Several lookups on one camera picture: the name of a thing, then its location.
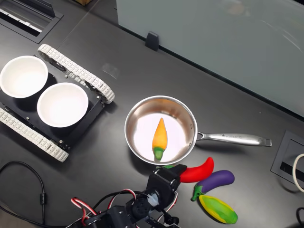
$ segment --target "white bowl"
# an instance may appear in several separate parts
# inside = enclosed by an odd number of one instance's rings
[[[47,125],[68,127],[86,114],[88,105],[89,99],[81,87],[72,83],[58,83],[41,94],[37,112]]]
[[[20,56],[8,62],[0,73],[0,87],[7,95],[25,98],[40,91],[48,79],[47,65],[34,56]]]

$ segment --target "black tray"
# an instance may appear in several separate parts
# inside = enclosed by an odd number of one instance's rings
[[[56,128],[47,125],[40,119],[37,113],[37,102],[43,91],[56,83],[62,82],[73,83],[83,88],[88,96],[89,105],[85,116],[76,124],[69,127]],[[68,151],[80,139],[81,135],[105,107],[105,104],[95,92],[59,71],[54,75],[49,73],[48,80],[42,90],[27,98],[14,98],[0,90],[0,102],[6,106],[10,113],[13,112],[11,114],[18,120],[24,122],[49,140],[57,142],[65,151]]]

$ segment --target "yellow pepper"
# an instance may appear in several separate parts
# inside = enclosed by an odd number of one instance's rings
[[[162,159],[162,155],[165,149],[167,148],[167,144],[168,144],[167,131],[163,118],[161,118],[156,128],[152,142],[153,153],[157,160]]]

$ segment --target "pan handle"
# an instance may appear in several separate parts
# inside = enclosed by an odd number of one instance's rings
[[[250,134],[234,134],[234,133],[206,134],[201,132],[198,132],[198,134],[201,135],[202,137],[200,139],[197,139],[197,141],[214,140],[214,141],[241,144],[247,146],[272,146],[272,142],[270,139],[266,139]]]

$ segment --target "black desk surface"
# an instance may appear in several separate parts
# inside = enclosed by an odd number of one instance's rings
[[[270,148],[199,142],[181,162],[198,166],[211,156],[215,171],[227,169],[234,173],[234,184],[209,193],[236,211],[239,219],[233,227],[296,227],[295,210],[304,206],[304,194],[292,193],[295,185],[270,169],[285,130],[304,137],[304,123],[162,51],[146,48],[141,40],[103,20],[99,13],[106,1],[94,5],[96,2],[87,13],[76,3],[53,1],[54,6],[64,6],[57,10],[65,16],[41,43],[58,48],[106,81],[116,94],[114,102],[102,111],[64,163],[0,124],[0,166],[20,160],[41,175],[48,193],[47,224],[67,225],[81,216],[70,202],[71,197],[94,205],[113,191],[145,189],[153,166],[129,150],[124,122],[138,101],[152,95],[168,95],[190,108],[202,132],[249,133],[273,141]],[[0,26],[1,68],[14,57],[37,54],[38,47]],[[105,66],[114,69],[114,77],[103,71]],[[50,65],[48,68],[50,73],[57,71]],[[0,183],[1,201],[14,212],[40,221],[40,186],[35,176],[22,167],[11,167],[1,174]],[[171,210],[180,217],[180,226],[224,227],[190,201],[193,186],[180,185],[178,203]],[[128,199],[120,196],[116,203],[123,204]]]

